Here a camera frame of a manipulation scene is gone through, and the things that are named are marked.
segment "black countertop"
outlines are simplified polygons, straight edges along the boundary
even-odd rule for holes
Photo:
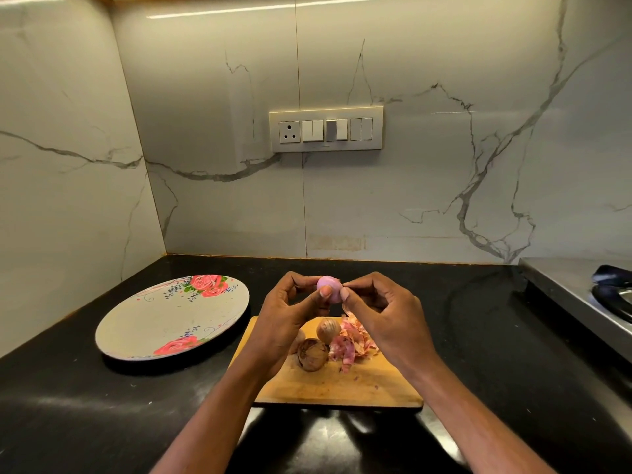
[[[248,318],[288,270],[379,270],[422,300],[441,357],[560,473],[632,468],[632,368],[516,267],[167,256],[0,359],[0,473],[144,473],[225,372]],[[123,363],[94,343],[117,303],[172,278],[250,290],[226,333],[173,358]],[[408,409],[253,408],[229,472],[463,472]]]

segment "hand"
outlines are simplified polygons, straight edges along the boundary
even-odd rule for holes
[[[419,298],[374,272],[343,284],[344,305],[367,329],[384,356],[408,377],[440,362]]]
[[[329,314],[329,296],[332,289],[323,286],[316,290],[322,276],[303,276],[288,272],[265,296],[259,318],[240,357],[260,363],[268,381],[279,372],[288,357],[289,348],[298,330],[316,316]],[[289,305],[296,293],[311,293],[300,303]]]

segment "stainless steel stove top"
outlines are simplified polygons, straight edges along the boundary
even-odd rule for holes
[[[592,275],[603,264],[632,270],[632,260],[522,258],[525,277],[632,363],[632,324],[612,314],[590,293]],[[632,291],[621,293],[632,302]]]

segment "white plate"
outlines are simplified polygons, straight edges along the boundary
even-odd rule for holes
[[[111,358],[166,358],[222,334],[241,317],[249,298],[248,288],[229,276],[172,279],[118,304],[99,323],[95,340]]]

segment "person's right hand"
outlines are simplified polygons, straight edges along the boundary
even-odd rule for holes
[[[344,305],[405,377],[440,363],[422,303],[413,293],[374,272],[344,283],[340,294]]]

